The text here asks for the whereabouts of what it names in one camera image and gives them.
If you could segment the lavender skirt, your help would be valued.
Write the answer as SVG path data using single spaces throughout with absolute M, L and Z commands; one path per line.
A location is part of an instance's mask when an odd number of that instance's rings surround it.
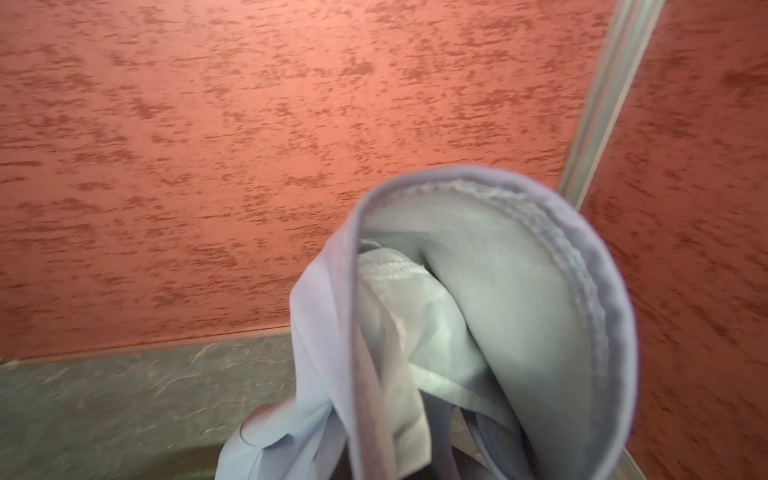
M 638 388 L 606 245 L 524 176 L 455 167 L 364 197 L 290 299 L 296 391 L 219 479 L 607 479 Z

